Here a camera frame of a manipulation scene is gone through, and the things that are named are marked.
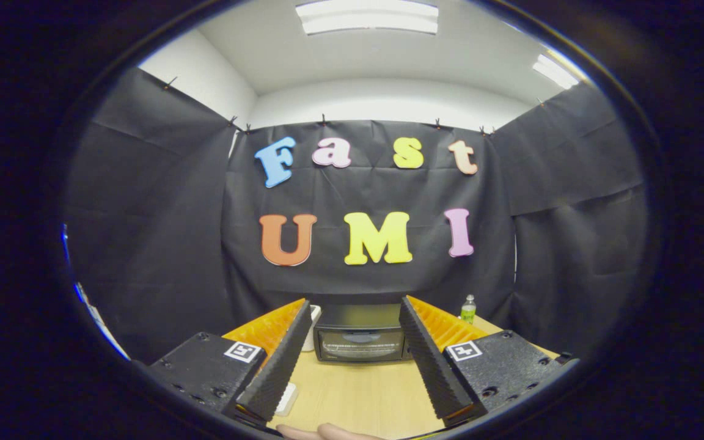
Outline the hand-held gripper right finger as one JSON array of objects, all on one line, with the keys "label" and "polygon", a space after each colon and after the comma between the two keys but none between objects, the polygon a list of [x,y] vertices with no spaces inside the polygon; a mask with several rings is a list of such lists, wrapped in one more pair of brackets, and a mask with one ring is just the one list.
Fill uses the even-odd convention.
[{"label": "hand-held gripper right finger", "polygon": [[485,332],[411,296],[402,299],[399,320],[436,417],[447,428],[534,397],[576,364],[510,329]]}]

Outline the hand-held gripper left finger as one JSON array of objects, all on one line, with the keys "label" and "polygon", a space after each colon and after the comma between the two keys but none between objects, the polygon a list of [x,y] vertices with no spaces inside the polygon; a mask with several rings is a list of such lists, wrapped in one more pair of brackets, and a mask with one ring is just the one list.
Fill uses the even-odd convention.
[{"label": "hand-held gripper left finger", "polygon": [[310,326],[310,304],[299,299],[223,336],[198,332],[148,372],[201,411],[266,423],[281,401]]}]

